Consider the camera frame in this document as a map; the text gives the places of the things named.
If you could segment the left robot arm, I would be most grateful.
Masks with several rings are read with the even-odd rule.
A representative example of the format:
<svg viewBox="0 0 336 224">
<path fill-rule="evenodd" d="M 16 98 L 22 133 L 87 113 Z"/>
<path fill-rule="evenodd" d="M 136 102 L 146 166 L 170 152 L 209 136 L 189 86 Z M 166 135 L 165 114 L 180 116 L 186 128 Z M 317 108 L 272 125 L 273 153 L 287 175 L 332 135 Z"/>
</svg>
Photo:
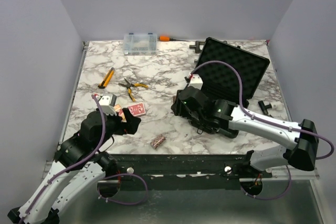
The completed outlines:
<svg viewBox="0 0 336 224">
<path fill-rule="evenodd" d="M 126 120 L 101 110 L 90 112 L 80 129 L 55 153 L 38 189 L 21 207 L 8 213 L 12 223 L 59 223 L 60 215 L 84 189 L 117 173 L 116 160 L 99 148 L 114 135 L 135 134 L 141 119 L 123 109 Z"/>
</svg>

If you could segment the orange blue chip roll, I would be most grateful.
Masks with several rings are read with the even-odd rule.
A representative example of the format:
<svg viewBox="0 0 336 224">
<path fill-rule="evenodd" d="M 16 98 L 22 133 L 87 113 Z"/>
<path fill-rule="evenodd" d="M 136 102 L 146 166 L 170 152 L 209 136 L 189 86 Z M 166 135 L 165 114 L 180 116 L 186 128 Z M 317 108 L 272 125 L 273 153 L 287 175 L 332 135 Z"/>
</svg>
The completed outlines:
<svg viewBox="0 0 336 224">
<path fill-rule="evenodd" d="M 154 138 L 150 145 L 151 147 L 156 150 L 159 148 L 164 142 L 166 141 L 166 137 L 163 134 L 158 135 L 156 138 Z"/>
</svg>

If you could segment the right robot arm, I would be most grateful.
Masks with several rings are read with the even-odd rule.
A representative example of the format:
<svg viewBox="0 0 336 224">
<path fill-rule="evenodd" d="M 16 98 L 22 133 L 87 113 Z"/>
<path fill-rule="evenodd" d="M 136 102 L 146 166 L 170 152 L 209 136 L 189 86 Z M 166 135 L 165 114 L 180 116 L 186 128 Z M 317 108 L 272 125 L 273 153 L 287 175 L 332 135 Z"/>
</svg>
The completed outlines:
<svg viewBox="0 0 336 224">
<path fill-rule="evenodd" d="M 194 87 L 178 90 L 171 109 L 174 115 L 187 118 L 194 127 L 209 134 L 221 132 L 235 138 L 244 131 L 277 143 L 269 149 L 247 152 L 241 165 L 246 177 L 284 165 L 303 171 L 315 168 L 319 140 L 312 121 L 296 123 L 270 118 L 245 110 L 234 102 L 212 100 Z"/>
</svg>

